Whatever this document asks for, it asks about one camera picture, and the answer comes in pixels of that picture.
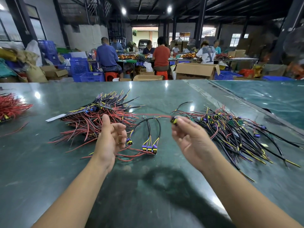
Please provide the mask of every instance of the hand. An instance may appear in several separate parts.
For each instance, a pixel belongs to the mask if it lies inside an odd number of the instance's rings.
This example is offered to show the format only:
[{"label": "hand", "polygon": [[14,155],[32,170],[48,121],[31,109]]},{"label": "hand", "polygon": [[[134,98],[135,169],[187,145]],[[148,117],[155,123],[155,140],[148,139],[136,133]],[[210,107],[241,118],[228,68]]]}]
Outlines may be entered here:
[{"label": "hand", "polygon": [[115,155],[125,148],[126,140],[126,126],[121,123],[111,124],[109,116],[104,114],[101,133],[98,136],[92,160],[101,163],[109,173],[113,168]]},{"label": "hand", "polygon": [[178,116],[176,125],[172,125],[172,137],[188,162],[200,172],[209,154],[219,152],[207,132],[187,118]]}]

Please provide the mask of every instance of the red shirt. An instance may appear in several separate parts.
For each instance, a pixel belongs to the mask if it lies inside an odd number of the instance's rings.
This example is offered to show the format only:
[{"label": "red shirt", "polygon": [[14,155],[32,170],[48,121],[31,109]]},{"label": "red shirt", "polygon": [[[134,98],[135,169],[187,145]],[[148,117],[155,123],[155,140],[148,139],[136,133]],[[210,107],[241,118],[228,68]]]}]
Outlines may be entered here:
[{"label": "red shirt", "polygon": [[170,58],[170,50],[166,46],[158,46],[155,48],[153,57],[155,57],[154,60],[154,66],[168,66]]}]

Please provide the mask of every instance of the forearm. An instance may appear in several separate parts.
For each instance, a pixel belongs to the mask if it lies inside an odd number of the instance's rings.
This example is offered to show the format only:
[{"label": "forearm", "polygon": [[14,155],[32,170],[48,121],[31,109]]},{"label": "forearm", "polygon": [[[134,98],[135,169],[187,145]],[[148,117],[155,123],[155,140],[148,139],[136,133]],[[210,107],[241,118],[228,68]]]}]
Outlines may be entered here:
[{"label": "forearm", "polygon": [[105,168],[97,160],[90,160],[83,171],[32,228],[85,227],[106,174]]},{"label": "forearm", "polygon": [[218,151],[206,152],[201,172],[238,228],[302,227],[272,203]]}]

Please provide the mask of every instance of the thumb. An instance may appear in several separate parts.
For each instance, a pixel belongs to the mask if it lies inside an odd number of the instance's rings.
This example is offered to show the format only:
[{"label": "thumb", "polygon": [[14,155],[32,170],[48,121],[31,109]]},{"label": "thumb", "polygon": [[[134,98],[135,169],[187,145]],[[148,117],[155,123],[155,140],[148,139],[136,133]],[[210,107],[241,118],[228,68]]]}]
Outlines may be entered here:
[{"label": "thumb", "polygon": [[101,127],[101,133],[104,132],[111,132],[111,122],[110,122],[110,118],[107,114],[104,114],[102,116],[102,127]]},{"label": "thumb", "polygon": [[189,134],[190,137],[192,137],[192,138],[196,138],[200,134],[200,132],[199,132],[199,130],[197,128],[193,127],[190,123],[185,122],[181,118],[177,119],[177,126],[180,128],[180,130],[182,132],[184,132],[185,134]]}]

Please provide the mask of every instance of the right hand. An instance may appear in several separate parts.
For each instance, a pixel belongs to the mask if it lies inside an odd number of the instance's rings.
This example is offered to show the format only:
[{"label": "right hand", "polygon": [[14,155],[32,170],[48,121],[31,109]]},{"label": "right hand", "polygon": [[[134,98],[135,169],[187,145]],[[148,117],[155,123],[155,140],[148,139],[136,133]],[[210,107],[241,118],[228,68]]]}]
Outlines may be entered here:
[{"label": "right hand", "polygon": [[204,162],[219,150],[201,126],[187,118],[177,118],[176,125],[172,125],[172,137],[188,162],[202,172]]}]

